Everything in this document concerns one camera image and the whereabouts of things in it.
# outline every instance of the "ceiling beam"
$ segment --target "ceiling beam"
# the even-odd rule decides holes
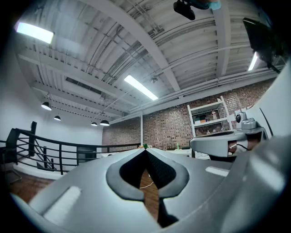
[[[66,104],[62,104],[62,103],[56,102],[56,101],[53,101],[51,104],[55,108],[59,108],[59,109],[65,110],[65,111],[70,111],[70,112],[73,112],[73,113],[81,114],[81,115],[84,115],[84,116],[87,116],[87,117],[94,118],[96,116],[95,113],[92,113],[92,112],[89,112],[89,111],[84,111],[82,109],[78,109],[78,108],[75,108],[75,107],[72,107],[72,106],[69,106],[69,105],[66,105]],[[111,117],[102,116],[102,115],[99,115],[98,117],[96,117],[96,119],[107,120],[107,121],[111,121],[112,120]]]
[[[149,52],[152,58],[156,61],[158,66],[163,70],[169,66],[169,63],[159,47],[156,45],[150,35],[143,29],[143,27],[135,21],[129,14],[123,9],[116,6],[110,0],[81,0],[82,2],[91,5],[97,10],[102,11],[117,23],[122,25],[128,32],[130,32]],[[168,69],[164,72],[170,84],[175,91],[180,90],[178,82],[172,69]]]
[[[130,95],[124,95],[124,92],[118,90],[117,88],[103,82],[102,80],[95,78],[92,75],[89,75],[73,66],[70,66],[66,63],[58,61],[49,56],[39,54],[40,58],[38,58],[37,52],[32,50],[22,50],[18,54],[19,58],[32,62],[34,64],[40,65],[40,61],[42,64],[46,65],[46,68],[58,73],[61,73],[65,76],[71,77],[75,80],[78,80],[82,83],[85,83],[97,90],[105,92],[108,95],[111,95],[115,98],[121,98],[129,104],[137,106],[140,104],[140,101],[131,97]]]
[[[100,104],[95,104],[95,103],[93,103],[91,101],[88,101],[88,100],[85,100],[85,99],[81,99],[79,97],[76,97],[74,95],[68,94],[68,93],[63,92],[63,91],[59,91],[59,90],[57,90],[57,89],[55,89],[53,87],[43,85],[43,84],[41,84],[39,82],[33,82],[33,83],[31,83],[30,86],[32,88],[36,89],[36,90],[39,90],[39,91],[42,91],[42,92],[45,92],[45,93],[50,93],[51,95],[58,96],[60,98],[63,98],[63,99],[66,99],[66,100],[69,100],[69,101],[72,101],[72,102],[87,106],[87,107],[91,107],[91,108],[94,108],[94,109],[97,109],[97,110],[100,110],[100,111],[103,111],[105,109],[105,106],[102,106]],[[108,113],[111,113],[111,114],[114,114],[114,115],[117,115],[117,116],[122,116],[122,112],[120,112],[118,110],[115,110],[115,109],[112,109],[112,108],[107,108],[105,110],[105,112],[108,112]]]
[[[221,8],[213,11],[218,49],[231,46],[231,17],[229,13],[228,3],[221,0]],[[219,78],[226,74],[229,61],[230,49],[218,52],[216,76]]]

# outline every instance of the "white shelving unit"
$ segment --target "white shelving unit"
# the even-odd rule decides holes
[[[196,137],[195,128],[217,124],[219,122],[223,122],[223,121],[226,121],[226,120],[228,121],[230,129],[232,130],[232,124],[231,124],[231,120],[230,120],[230,115],[229,115],[228,109],[226,107],[226,103],[225,103],[225,101],[224,101],[222,96],[220,96],[220,99],[217,99],[217,102],[215,102],[215,103],[203,105],[203,106],[196,107],[196,108],[190,108],[189,105],[187,105],[187,107],[188,107],[188,111],[189,111],[189,116],[190,116],[190,121],[191,121],[192,131],[193,131],[193,136],[194,137]],[[193,116],[199,115],[199,114],[202,114],[202,113],[206,113],[206,112],[210,112],[210,111],[213,111],[213,110],[218,110],[220,107],[224,107],[226,116],[224,116],[224,117],[222,117],[220,119],[217,119],[217,120],[208,121],[208,122],[199,123],[199,124],[194,124]]]

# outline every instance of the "brick wall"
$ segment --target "brick wall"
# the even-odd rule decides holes
[[[102,145],[122,145],[133,143],[140,143],[139,117],[103,128]],[[136,146],[110,148],[110,152],[123,151],[127,149],[136,149]],[[102,148],[102,152],[107,152],[107,149]]]
[[[170,107],[143,116],[143,141],[148,145],[166,150],[167,143],[179,143],[180,147],[188,147],[189,140],[193,138],[191,122],[187,105],[191,108],[214,103],[217,98],[223,96],[229,114],[234,114],[235,110],[253,105],[270,87],[274,79],[259,82],[249,86],[223,92],[218,95],[209,96],[203,99],[191,101],[175,107]],[[220,109],[221,117],[224,117],[224,108]],[[223,122],[224,129],[229,130],[227,121]],[[221,130],[221,124],[196,128],[196,135],[204,135],[209,132]],[[125,144],[140,141],[140,119],[134,118],[125,122],[111,125],[103,130],[102,144]]]

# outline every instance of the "white wall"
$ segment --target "white wall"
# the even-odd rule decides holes
[[[102,144],[102,127],[91,126],[91,119],[59,111],[62,121],[58,122],[53,119],[57,114],[56,109],[47,111],[41,107],[41,102],[20,69],[11,40],[0,60],[0,140],[5,141],[12,128],[30,130],[31,123],[35,121],[38,136],[78,144]],[[51,143],[39,143],[41,146],[58,149]],[[62,150],[75,151],[75,147],[63,147]],[[58,152],[49,150],[47,154],[59,156]],[[76,157],[76,154],[63,153],[62,156]],[[76,160],[65,160],[63,163],[76,164]]]

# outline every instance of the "air vent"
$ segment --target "air vent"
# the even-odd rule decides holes
[[[65,80],[70,82],[70,83],[73,83],[73,84],[75,84],[77,86],[83,87],[83,88],[85,88],[85,89],[87,89],[89,91],[95,92],[95,93],[97,93],[99,95],[101,95],[101,93],[102,93],[101,91],[99,91],[99,90],[97,90],[97,89],[95,89],[95,88],[93,88],[91,86],[88,86],[88,85],[86,85],[84,83],[81,83],[81,82],[79,82],[79,81],[77,81],[75,79],[67,77]]]

